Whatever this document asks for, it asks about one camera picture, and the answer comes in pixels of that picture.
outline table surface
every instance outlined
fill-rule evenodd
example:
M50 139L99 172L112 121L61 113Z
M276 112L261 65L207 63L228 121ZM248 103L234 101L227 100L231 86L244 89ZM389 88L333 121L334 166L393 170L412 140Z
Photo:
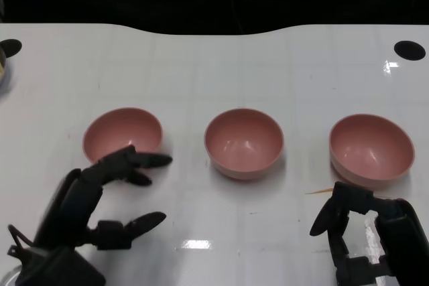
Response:
M376 195L409 200L429 233L429 63L398 57L413 40L429 48L429 27L307 25L246 36L177 36L115 25L0 24L0 38L22 51L0 88L0 267L14 224L33 237L69 170L89 166L82 136L100 114L136 106L156 115L163 150L174 157L152 171L153 186L109 184L90 224L127 222L146 212L167 219L130 251L80 252L108 285L336 285L327 235L309 230L337 180L328 133L341 118L373 113L412 138L411 174ZM248 106L284 130L286 166L252 184L232 182L204 149L208 122ZM383 253L374 214L351 216L352 256ZM378 285L397 285L378 279Z

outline cable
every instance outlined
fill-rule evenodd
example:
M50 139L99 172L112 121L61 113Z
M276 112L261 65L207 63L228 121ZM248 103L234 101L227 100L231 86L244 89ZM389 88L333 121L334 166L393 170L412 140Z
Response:
M241 26L240 19L237 15L237 12L235 11L234 0L229 0L229 1L231 2L231 11L233 12L233 19L234 19L235 23L237 24L237 27L239 28L241 35L244 35L243 27Z

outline black circle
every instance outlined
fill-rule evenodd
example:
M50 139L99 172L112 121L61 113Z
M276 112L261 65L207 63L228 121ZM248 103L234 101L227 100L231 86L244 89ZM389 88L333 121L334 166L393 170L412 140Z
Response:
M423 46L410 40L402 40L395 44L395 53L406 60L421 60L426 56Z
M0 47L6 54L6 57L12 57L19 53L22 48L22 43L19 40L3 40L0 42Z

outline bowl rim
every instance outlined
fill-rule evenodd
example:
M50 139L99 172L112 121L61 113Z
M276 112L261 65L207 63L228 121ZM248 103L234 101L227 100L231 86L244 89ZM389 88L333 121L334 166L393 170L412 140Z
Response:
M341 122L343 122L346 119L352 118L352 117L374 117L376 119L381 119L383 121L387 121L388 123L392 124L393 126L397 127L404 135L405 137L408 139L408 141L411 144L411 149L412 149L412 159L411 162L409 164L409 166L407 166L407 168L402 171L400 174L397 175L393 175L391 177L383 177L383 178L376 178L376 177L368 177L366 175L361 175L359 173L356 173L355 171L352 171L351 169L349 169L348 167L346 167L342 162L340 162L340 160L338 159L338 157L336 156L336 153L334 152L334 149L332 148L332 132L334 131L334 129L338 126L338 124L340 124ZM367 114L367 113L357 113L357 114L352 114L352 115L348 115L346 117L343 117L341 120L337 121L334 126L332 127L332 129L329 132L329 151L330 151L330 155L332 158L335 159L336 162L338 162L342 167L344 167L347 171L353 173L354 175L358 175L359 177L362 177L366 180L373 180L373 181L391 181L391 180L396 180L399 179L400 177L406 175L411 166L414 163L414 159L416 157L416 152L414 149L414 144L413 141L411 140L410 136L404 131L403 128L401 128L398 124L396 124L395 122L385 118L385 117L380 117L379 115L375 115L375 114Z
M161 125L160 120L159 120L159 119L158 119L154 114L150 113L150 112L149 112L149 111L147 111L147 110L141 109L141 108L139 108L139 107L119 107L119 108L117 108L117 109L113 109L113 110L110 110L110 111L107 111L107 112L103 113L102 115L100 115L99 117L97 117L95 120L93 120L93 121L90 123L90 125L86 128L86 131L85 131L85 133L84 133L84 135L83 135L83 139L82 139L82 150L83 150L83 153L85 154L85 157L86 157L86 158L87 158L87 159L88 159L92 164L95 164L98 160L93 161L93 160L88 156L88 154L86 153L86 149L85 149L85 141L86 141L86 136L88 135L89 130L91 129L91 127L93 127L93 126L94 126L94 124L95 124L98 120L100 120L101 118L105 117L106 115L111 114L111 113L116 113L116 112L119 112L119 111L124 111L124 110L135 110L135 111L138 111L138 112L143 112L143 113L145 113L145 114L147 114L147 115L151 116L152 118L154 118L154 120L156 121L156 123L157 123L157 124L158 124L158 126L160 127L160 131L161 131L161 139L160 139L160 142L156 145L155 150L158 150L158 149L160 148L160 146L161 146L161 144L162 144L162 138L164 137L164 130L162 129L162 125Z
M259 114L262 114L263 116L265 116L265 117L267 117L268 119L270 119L271 121L273 121L273 122L274 122L274 124L275 124L275 125L277 126L277 128L279 129L279 131L280 131L280 137L281 137L281 139L282 139L282 147L280 148L280 150L279 150L278 154L273 158L273 160L272 160L270 163L268 163L268 165L267 165L267 166L262 167L262 168L259 168L259 169L247 170L247 171L245 171L245 170L233 169L233 168L231 168L231 167L227 167L226 165L224 165L224 164L222 164L221 162L219 162L215 157L213 157L213 156L211 155L210 151L208 150L208 147L207 147L207 131L208 131L208 129L211 127L211 125L213 124L213 122L215 122L219 117L221 117L221 116L223 116L223 115L225 115L225 114L227 114L227 113L233 113L233 112L237 112L237 111L253 111L253 112L257 112L257 113L259 113ZM236 108L236 109L227 110L227 111L224 111L224 112L222 112L221 114L219 114L219 115L215 116L215 117L213 118L213 120L211 120L211 121L210 121L210 123L207 125L206 130L205 130L205 132L204 132L204 147L206 148L207 154L208 154L208 156L210 157L210 159L211 159L213 162L217 163L218 165L220 165L221 167L223 167L223 168L225 168L225 169L227 169L227 170L229 170L229 171L236 171L236 172L240 172L240 173L252 173L252 172L256 172L256 171L264 171L264 170L266 170L266 169L270 168L270 167L271 167L271 166L272 166L272 165L273 165L273 164L274 164L274 163L275 163L275 162L280 158L280 156L282 155L283 150L284 150L284 145L285 145L285 143L284 143L284 134L283 134L282 127L279 125L279 123L278 123L275 119L273 119L271 116L269 116L267 113L264 113L264 112L262 112L262 111L255 110L255 109L249 109L249 108L247 108L247 107L238 107L238 108Z

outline pink bowl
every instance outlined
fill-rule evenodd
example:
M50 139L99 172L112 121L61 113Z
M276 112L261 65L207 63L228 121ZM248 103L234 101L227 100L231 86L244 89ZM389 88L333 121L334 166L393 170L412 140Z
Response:
M204 143L212 164L238 180L264 176L282 154L280 126L265 113L235 109L215 117L207 127Z
M140 152L158 152L161 142L162 127L155 116L145 110L124 108L101 115L89 126L83 150L95 163L128 145Z
M346 180L384 188L404 177L414 162L414 146L395 123L376 115L345 117L329 135L330 159Z

